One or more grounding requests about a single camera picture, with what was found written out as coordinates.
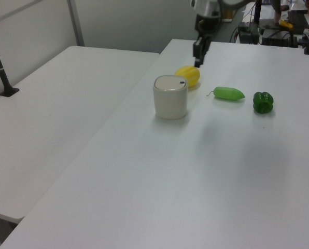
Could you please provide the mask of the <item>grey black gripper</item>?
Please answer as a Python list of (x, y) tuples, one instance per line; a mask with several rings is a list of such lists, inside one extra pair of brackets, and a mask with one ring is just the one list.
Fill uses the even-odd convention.
[(221, 23), (221, 9), (218, 1), (208, 0), (193, 0), (191, 7), (196, 13), (194, 28), (199, 35), (205, 35), (193, 43), (194, 66), (200, 67), (212, 42), (212, 36), (208, 34), (215, 33)]

